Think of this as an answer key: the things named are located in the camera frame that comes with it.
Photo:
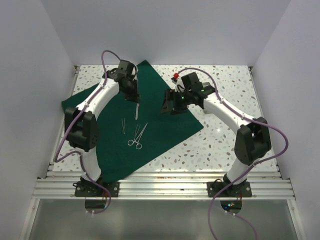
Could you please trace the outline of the curved-tip tweezers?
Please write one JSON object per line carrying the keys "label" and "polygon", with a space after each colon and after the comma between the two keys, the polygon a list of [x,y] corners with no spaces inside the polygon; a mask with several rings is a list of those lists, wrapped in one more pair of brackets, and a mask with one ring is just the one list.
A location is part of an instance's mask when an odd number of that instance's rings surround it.
{"label": "curved-tip tweezers", "polygon": [[138,120],[139,117],[139,107],[140,107],[140,103],[136,104],[136,109],[135,109],[135,120]]}

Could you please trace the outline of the fine straight tweezers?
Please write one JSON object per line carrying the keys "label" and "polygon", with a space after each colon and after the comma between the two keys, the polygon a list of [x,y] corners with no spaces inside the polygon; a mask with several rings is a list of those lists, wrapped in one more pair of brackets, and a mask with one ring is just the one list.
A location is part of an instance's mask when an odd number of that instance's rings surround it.
{"label": "fine straight tweezers", "polygon": [[140,127],[141,127],[141,125],[140,125],[140,124],[137,124],[137,125],[136,125],[136,128],[135,128],[135,135],[134,135],[134,137],[135,137],[135,138],[138,136],[138,133],[139,133]]}

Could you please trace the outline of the metal tray tin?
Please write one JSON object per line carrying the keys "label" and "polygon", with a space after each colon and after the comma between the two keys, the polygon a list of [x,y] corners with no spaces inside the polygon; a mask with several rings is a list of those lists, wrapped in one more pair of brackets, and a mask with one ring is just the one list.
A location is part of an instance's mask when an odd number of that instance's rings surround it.
{"label": "metal tray tin", "polygon": [[202,97],[202,110],[205,115],[209,114],[208,110],[205,108],[204,100],[208,98],[209,95],[215,92],[215,88],[210,85],[209,82],[205,82],[202,84],[201,97]]}

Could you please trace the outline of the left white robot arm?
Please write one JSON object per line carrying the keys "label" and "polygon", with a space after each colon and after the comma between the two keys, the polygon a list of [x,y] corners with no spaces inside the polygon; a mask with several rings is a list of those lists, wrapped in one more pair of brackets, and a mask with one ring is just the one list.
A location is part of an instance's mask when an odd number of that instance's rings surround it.
{"label": "left white robot arm", "polygon": [[81,177],[74,183],[76,195],[99,197],[107,192],[102,182],[96,146],[100,138],[98,117],[106,105],[122,92],[127,101],[139,102],[137,67],[120,60],[118,66],[105,71],[92,93],[76,107],[64,111],[64,139],[79,155]]}

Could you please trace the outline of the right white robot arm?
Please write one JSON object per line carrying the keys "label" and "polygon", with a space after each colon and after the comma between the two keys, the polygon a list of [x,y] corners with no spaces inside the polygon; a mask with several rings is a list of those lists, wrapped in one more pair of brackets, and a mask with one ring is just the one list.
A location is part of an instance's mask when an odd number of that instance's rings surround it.
{"label": "right white robot arm", "polygon": [[172,81],[175,88],[165,90],[161,114],[182,114],[189,105],[196,105],[217,116],[235,133],[236,158],[233,165],[222,180],[208,184],[208,195],[240,195],[242,190],[250,187],[246,171],[272,147],[269,129],[266,127],[267,121],[263,117],[251,119],[249,115],[240,113],[219,95],[215,84],[200,82],[195,72],[184,76],[175,73]]}

